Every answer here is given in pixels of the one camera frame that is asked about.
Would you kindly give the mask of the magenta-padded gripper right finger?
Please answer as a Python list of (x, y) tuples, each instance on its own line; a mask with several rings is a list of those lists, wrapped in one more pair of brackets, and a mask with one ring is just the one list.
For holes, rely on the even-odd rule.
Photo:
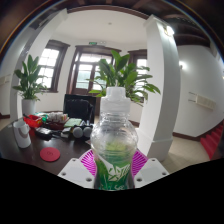
[(132, 159), (131, 174), (135, 188), (143, 187), (169, 175), (156, 158), (148, 158), (137, 150)]

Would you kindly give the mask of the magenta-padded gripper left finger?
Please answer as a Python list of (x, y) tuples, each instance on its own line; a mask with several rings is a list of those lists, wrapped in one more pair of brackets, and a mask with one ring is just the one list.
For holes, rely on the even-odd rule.
[(92, 150), (80, 158), (72, 158), (58, 176), (84, 188), (94, 188), (97, 167)]

